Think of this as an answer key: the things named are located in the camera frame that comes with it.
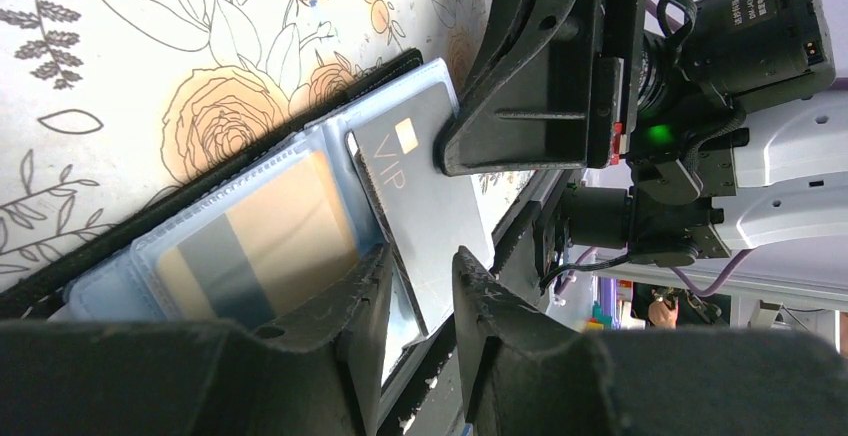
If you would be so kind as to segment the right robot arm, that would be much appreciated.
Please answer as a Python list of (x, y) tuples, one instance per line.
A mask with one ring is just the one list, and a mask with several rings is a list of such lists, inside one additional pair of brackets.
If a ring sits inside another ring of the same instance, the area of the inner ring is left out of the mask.
[(627, 189), (560, 190), (534, 222), (536, 282), (612, 266), (737, 267), (754, 249), (843, 235), (847, 120), (822, 0), (492, 0), (448, 175), (603, 169)]

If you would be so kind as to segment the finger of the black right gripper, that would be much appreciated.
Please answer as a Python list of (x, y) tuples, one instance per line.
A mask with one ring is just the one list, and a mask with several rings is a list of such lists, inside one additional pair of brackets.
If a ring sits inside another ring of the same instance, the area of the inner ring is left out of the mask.
[(519, 39), (536, 0), (491, 0), (484, 37), (461, 93), (459, 109), (471, 112), (501, 90), (526, 58)]
[(450, 176), (586, 164), (592, 71), (603, 42), (602, 0), (536, 0), (507, 84), (440, 132), (435, 159)]

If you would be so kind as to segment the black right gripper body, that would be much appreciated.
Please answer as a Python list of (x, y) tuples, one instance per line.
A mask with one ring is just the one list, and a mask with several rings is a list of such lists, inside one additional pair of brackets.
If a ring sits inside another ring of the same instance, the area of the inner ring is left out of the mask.
[(728, 258), (733, 251), (718, 235), (724, 212), (717, 196), (735, 193), (734, 147), (747, 142), (747, 113), (729, 97), (708, 97), (685, 79), (678, 56), (699, 15), (693, 0), (633, 0), (634, 8), (615, 23), (635, 48), (627, 63), (634, 74), (622, 88), (627, 109), (637, 117), (624, 159), (633, 179), (628, 190), (573, 190), (562, 199), (565, 244), (624, 249), (606, 262), (548, 266), (541, 290), (561, 290), (576, 272), (618, 265), (654, 264), (679, 270), (698, 259)]

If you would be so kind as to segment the black VIP card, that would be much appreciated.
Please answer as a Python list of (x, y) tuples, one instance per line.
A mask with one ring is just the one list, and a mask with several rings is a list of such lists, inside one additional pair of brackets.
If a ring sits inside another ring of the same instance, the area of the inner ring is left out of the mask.
[(453, 312), (457, 250), (470, 250), (482, 263), (495, 255), (475, 179), (446, 176), (436, 164), (435, 139), (453, 113), (453, 93), (438, 82), (381, 110), (346, 137), (424, 337)]

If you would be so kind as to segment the black leather card holder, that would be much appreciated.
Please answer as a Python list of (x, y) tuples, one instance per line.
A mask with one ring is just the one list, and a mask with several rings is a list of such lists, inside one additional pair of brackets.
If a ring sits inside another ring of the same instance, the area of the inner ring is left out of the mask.
[(494, 248), (470, 176), (433, 145), (458, 106), (433, 60), (308, 125), (74, 281), (60, 321), (229, 319), (254, 329), (338, 281), (379, 242), (395, 257), (391, 368), (453, 311), (451, 258)]

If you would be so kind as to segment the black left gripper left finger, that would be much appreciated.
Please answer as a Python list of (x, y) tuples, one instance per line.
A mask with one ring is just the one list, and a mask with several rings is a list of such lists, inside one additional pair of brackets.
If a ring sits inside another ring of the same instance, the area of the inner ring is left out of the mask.
[(5, 435), (373, 435), (391, 297), (377, 245), (254, 332), (227, 321), (5, 322)]

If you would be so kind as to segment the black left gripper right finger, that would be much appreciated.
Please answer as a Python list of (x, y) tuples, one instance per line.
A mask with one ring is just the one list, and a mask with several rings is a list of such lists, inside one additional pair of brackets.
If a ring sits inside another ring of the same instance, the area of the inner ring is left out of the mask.
[(817, 336), (707, 327), (571, 331), (552, 435), (847, 431), (847, 364)]

